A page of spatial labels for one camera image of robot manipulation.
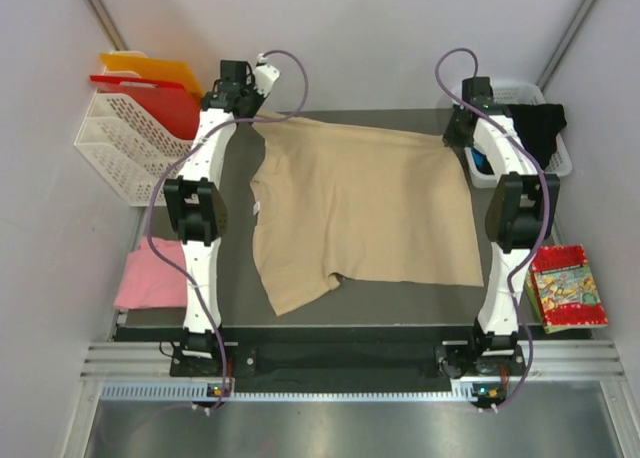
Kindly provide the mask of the beige t shirt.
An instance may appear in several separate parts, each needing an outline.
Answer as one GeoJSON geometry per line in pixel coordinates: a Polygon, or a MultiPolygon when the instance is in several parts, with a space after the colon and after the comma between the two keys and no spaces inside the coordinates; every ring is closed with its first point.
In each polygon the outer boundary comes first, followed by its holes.
{"type": "Polygon", "coordinates": [[[256,130],[253,258],[277,315],[345,278],[483,285],[469,185],[440,137],[307,118],[256,130]]]}

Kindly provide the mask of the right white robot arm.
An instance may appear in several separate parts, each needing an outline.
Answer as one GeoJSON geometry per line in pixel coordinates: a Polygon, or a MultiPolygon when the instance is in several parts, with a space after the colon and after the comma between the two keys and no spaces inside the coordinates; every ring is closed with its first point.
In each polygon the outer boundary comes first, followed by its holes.
{"type": "Polygon", "coordinates": [[[551,232],[560,181],[525,149],[489,78],[465,79],[453,100],[444,143],[480,149],[497,183],[484,222],[492,250],[485,300],[468,343],[442,346],[439,361],[454,377],[496,376],[502,368],[517,372],[523,366],[521,295],[529,266],[551,232]]]}

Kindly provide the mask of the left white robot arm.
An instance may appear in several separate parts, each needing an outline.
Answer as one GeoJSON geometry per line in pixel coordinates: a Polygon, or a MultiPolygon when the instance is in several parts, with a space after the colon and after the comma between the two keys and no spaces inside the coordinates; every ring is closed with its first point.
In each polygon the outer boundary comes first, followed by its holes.
{"type": "Polygon", "coordinates": [[[220,77],[201,100],[193,153],[163,185],[170,223],[189,274],[183,331],[170,368],[173,376],[223,375],[227,352],[216,337],[221,325],[217,259],[228,216],[218,187],[226,148],[237,128],[234,121],[254,118],[279,76],[264,55],[254,66],[223,60],[220,77]]]}

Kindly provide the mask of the white mesh laundry basket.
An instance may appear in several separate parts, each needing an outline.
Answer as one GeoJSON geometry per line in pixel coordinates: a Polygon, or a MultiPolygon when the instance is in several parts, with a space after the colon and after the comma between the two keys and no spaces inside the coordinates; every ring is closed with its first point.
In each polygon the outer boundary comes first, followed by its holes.
{"type": "MultiPolygon", "coordinates": [[[[540,89],[534,84],[497,82],[491,83],[493,98],[496,103],[541,105],[547,103],[540,89]]],[[[572,171],[572,162],[560,133],[557,135],[557,152],[552,156],[550,165],[545,171],[566,177],[572,171]]]]}

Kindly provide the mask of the red plastic folder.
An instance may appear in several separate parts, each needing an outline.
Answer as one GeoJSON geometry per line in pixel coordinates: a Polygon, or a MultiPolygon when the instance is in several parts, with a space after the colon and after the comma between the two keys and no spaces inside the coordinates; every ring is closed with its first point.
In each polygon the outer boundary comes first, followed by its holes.
{"type": "Polygon", "coordinates": [[[91,75],[89,79],[101,92],[121,93],[135,100],[175,138],[195,138],[200,108],[182,84],[120,75],[91,75]]]}

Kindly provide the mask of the black t shirt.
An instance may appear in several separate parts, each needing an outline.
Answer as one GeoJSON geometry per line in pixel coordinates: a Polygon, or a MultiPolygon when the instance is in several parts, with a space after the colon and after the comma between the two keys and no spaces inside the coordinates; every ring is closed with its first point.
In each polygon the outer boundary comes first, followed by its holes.
{"type": "Polygon", "coordinates": [[[560,104],[507,104],[514,128],[524,148],[547,169],[557,152],[557,135],[567,126],[560,104]]]}

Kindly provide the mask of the orange plastic folder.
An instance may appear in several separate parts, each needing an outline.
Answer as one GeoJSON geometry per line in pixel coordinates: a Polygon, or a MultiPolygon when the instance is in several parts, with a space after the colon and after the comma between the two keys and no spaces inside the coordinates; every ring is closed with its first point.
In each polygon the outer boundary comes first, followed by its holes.
{"type": "Polygon", "coordinates": [[[140,78],[181,84],[188,93],[198,98],[204,95],[190,65],[184,61],[123,53],[101,53],[100,60],[109,71],[131,71],[140,78]]]}

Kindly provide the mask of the white perforated file organizer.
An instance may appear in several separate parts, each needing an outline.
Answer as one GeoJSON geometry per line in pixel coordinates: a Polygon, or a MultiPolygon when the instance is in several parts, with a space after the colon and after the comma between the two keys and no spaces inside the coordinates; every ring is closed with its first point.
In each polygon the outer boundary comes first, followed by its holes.
{"type": "Polygon", "coordinates": [[[75,139],[76,150],[130,206],[146,207],[166,168],[191,148],[133,98],[96,93],[75,139]]]}

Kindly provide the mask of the colourful picture book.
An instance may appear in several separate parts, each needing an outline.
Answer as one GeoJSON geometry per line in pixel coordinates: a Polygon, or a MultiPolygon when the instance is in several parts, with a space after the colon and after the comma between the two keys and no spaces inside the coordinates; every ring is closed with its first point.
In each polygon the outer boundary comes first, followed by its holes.
{"type": "Polygon", "coordinates": [[[525,291],[547,334],[609,325],[582,245],[541,246],[525,291]]]}

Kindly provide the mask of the pink folded t shirt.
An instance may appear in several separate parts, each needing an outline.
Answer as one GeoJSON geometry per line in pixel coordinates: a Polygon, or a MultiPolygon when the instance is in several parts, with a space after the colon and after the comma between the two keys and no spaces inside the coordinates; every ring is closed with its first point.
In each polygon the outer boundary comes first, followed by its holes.
{"type": "Polygon", "coordinates": [[[187,278],[162,261],[146,237],[127,255],[114,300],[118,310],[184,308],[187,305],[187,278]]]}

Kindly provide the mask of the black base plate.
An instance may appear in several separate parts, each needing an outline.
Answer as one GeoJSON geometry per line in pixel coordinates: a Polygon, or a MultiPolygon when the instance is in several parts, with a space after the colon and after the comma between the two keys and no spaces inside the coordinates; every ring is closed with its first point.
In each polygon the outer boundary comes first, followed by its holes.
{"type": "Polygon", "coordinates": [[[507,356],[475,359],[466,344],[429,343],[244,343],[227,346],[214,357],[187,355],[178,359],[175,376],[214,376],[226,369],[251,386],[277,383],[307,386],[318,380],[327,387],[358,388],[366,380],[458,379],[467,373],[495,374],[508,365],[507,356]]]}

